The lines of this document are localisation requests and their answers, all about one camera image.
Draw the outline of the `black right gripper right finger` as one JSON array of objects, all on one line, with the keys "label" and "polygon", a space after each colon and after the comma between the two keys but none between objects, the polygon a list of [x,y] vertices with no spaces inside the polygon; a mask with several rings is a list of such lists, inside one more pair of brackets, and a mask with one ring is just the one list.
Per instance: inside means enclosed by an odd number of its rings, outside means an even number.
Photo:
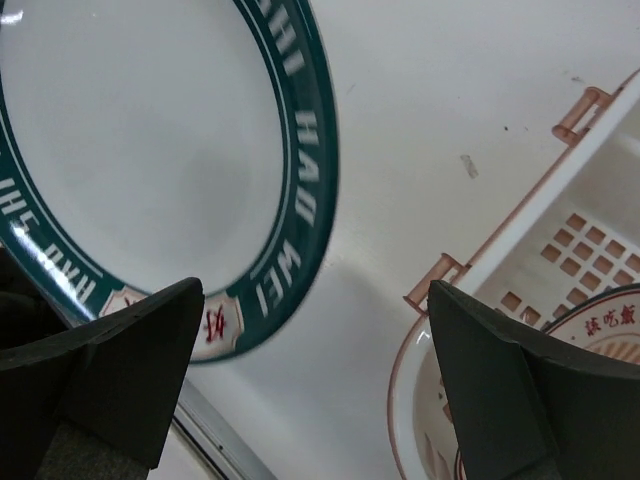
[{"label": "black right gripper right finger", "polygon": [[431,283],[435,352],[469,479],[636,479],[639,368]]}]

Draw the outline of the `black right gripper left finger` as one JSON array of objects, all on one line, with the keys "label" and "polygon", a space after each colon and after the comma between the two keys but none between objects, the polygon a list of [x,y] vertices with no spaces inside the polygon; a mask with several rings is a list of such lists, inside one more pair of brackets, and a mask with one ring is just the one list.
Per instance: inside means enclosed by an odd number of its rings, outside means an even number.
[{"label": "black right gripper left finger", "polygon": [[204,306],[189,277],[49,334],[23,295],[1,295],[1,466],[154,469]]}]

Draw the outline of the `green rimmed white plate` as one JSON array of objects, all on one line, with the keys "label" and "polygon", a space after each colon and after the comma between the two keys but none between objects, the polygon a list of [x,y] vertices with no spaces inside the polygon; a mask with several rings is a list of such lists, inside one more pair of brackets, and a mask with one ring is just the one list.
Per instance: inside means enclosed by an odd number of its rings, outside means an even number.
[{"label": "green rimmed white plate", "polygon": [[1,240],[70,326],[186,277],[196,364],[310,290],[339,139],[307,1],[5,1]]}]

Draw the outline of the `plate with red characters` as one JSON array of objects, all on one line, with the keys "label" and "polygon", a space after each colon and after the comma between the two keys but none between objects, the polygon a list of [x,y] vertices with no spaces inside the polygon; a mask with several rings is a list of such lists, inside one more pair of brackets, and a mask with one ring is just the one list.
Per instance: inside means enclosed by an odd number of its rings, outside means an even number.
[{"label": "plate with red characters", "polygon": [[398,351],[387,396],[392,453],[403,479],[464,479],[458,442],[426,318]]}]

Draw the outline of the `plate with orange sunburst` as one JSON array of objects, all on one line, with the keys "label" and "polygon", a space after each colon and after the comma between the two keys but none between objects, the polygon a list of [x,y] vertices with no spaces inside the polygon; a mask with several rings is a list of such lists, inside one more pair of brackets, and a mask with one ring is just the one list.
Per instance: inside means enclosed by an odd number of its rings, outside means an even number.
[{"label": "plate with orange sunburst", "polygon": [[598,294],[542,332],[592,353],[638,365],[639,284]]}]

